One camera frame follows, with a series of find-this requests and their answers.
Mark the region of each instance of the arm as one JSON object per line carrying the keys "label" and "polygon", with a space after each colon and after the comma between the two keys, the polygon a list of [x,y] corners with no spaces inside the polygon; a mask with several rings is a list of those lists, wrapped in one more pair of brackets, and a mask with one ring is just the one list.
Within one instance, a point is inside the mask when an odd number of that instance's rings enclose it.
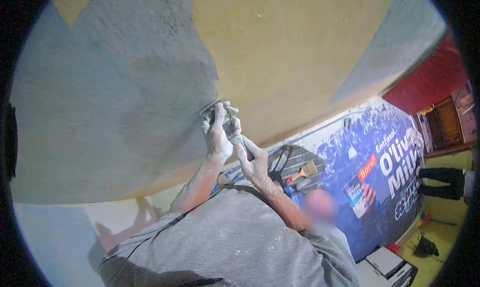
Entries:
{"label": "arm", "polygon": [[185,213],[206,202],[224,162],[208,155],[197,173],[183,187],[170,206],[171,213]]}
{"label": "arm", "polygon": [[247,153],[242,146],[237,145],[237,154],[241,169],[247,179],[265,197],[270,206],[283,219],[285,225],[293,230],[307,229],[310,222],[300,207],[283,190],[276,186],[267,175],[268,154],[264,149],[256,146],[252,141],[242,136],[243,143],[253,153],[255,159],[247,160]]}
{"label": "arm", "polygon": [[[225,105],[231,114],[238,113],[238,109],[231,107],[230,102],[226,101]],[[217,182],[220,170],[233,153],[233,145],[227,139],[227,135],[222,127],[224,119],[224,107],[222,104],[217,104],[215,106],[215,122],[213,125],[210,126],[208,121],[203,121],[201,129],[205,135],[208,150],[207,156],[197,173],[173,200],[170,212],[185,213],[208,200],[212,188]],[[235,122],[235,134],[240,135],[242,131],[240,120],[233,116],[232,119]]]}

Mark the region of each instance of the man's right hand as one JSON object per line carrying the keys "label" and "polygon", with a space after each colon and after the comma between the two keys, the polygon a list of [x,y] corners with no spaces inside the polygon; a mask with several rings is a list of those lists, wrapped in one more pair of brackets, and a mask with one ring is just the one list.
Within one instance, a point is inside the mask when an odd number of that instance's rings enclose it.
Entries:
{"label": "man's right hand", "polygon": [[241,136],[243,144],[249,149],[255,156],[255,159],[248,161],[247,152],[245,149],[237,144],[237,155],[240,160],[241,170],[243,175],[250,180],[255,186],[259,184],[265,184],[268,179],[267,164],[268,154],[267,152],[255,145],[251,140],[245,136]]}

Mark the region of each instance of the gray t-shirt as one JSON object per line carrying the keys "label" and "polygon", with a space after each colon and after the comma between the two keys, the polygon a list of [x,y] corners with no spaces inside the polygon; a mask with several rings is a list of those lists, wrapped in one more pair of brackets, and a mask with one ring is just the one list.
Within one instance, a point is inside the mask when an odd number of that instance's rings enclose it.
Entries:
{"label": "gray t-shirt", "polygon": [[100,263],[105,286],[359,286],[340,230],[300,234],[257,191],[239,187],[120,243]]}

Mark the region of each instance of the gray plaster patch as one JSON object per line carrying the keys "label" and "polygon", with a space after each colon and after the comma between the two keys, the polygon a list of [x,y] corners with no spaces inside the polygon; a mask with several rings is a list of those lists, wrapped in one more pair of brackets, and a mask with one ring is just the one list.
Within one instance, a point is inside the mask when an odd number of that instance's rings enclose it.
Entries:
{"label": "gray plaster patch", "polygon": [[90,0],[72,28],[48,5],[13,80],[13,199],[111,201],[200,160],[216,80],[188,0]]}

